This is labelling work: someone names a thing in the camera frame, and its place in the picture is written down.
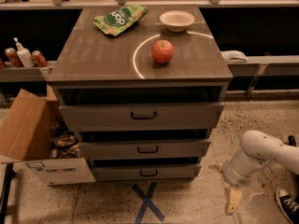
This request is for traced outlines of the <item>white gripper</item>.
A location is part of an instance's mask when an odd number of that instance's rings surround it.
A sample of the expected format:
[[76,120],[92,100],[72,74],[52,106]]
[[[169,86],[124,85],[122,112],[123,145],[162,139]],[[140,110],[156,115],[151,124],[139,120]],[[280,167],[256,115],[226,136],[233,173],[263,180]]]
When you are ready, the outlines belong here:
[[246,186],[249,179],[241,175],[233,167],[230,160],[225,161],[223,164],[210,164],[208,168],[221,173],[224,181],[233,186],[225,190],[225,214],[228,216],[234,214],[242,198],[242,190],[239,187]]

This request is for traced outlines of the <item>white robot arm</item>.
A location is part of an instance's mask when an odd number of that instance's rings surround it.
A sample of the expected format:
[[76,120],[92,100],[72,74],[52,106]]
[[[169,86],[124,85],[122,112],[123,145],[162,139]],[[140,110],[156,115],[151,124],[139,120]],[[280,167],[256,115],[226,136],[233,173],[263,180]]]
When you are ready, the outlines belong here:
[[226,184],[226,214],[232,215],[236,211],[242,197],[240,188],[249,183],[250,177],[274,163],[298,175],[299,147],[286,145],[266,133],[250,130],[242,134],[240,149],[232,158],[221,164],[209,165],[210,169],[222,175]]

